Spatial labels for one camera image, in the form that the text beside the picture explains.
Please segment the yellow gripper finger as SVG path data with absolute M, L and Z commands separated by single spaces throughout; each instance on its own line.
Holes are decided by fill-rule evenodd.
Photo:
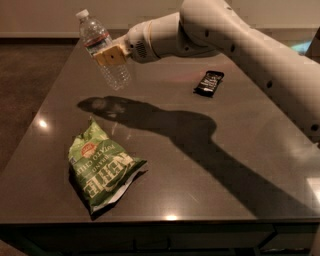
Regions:
M 124 51 L 119 45 L 104 48 L 93 55 L 100 66 L 122 65 L 126 63 Z

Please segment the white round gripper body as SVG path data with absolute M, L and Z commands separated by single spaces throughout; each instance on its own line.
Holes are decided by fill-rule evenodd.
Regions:
M 151 46 L 151 21 L 133 26 L 125 35 L 114 40 L 126 58 L 137 63 L 154 61 L 154 51 Z

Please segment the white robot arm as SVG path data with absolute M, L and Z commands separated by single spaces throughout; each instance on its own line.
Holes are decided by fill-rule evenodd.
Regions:
M 132 27 L 93 55 L 100 65 L 128 59 L 226 55 L 314 143 L 320 140 L 320 64 L 246 24 L 224 0 L 184 0 L 176 13 Z

